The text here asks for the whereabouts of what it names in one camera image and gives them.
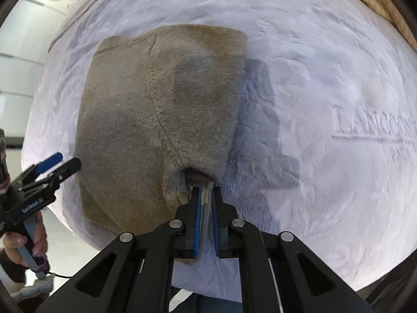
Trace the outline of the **person's left hand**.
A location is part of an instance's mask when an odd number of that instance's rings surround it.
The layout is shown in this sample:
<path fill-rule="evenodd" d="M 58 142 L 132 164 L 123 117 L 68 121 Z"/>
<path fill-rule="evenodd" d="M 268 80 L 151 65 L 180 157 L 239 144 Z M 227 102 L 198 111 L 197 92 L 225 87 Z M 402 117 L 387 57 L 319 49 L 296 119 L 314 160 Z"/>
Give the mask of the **person's left hand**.
<path fill-rule="evenodd" d="M 32 254 L 34 257 L 42 257 L 46 255 L 48 249 L 47 233 L 45 231 L 42 213 L 40 211 L 36 212 L 35 217 L 37 225 L 33 237 L 34 246 Z M 18 248 L 25 246 L 27 242 L 28 240 L 25 236 L 16 232 L 7 232 L 3 239 L 4 251 L 6 252 L 8 258 L 12 262 L 25 267 L 28 267 L 28 264 L 21 256 Z"/>

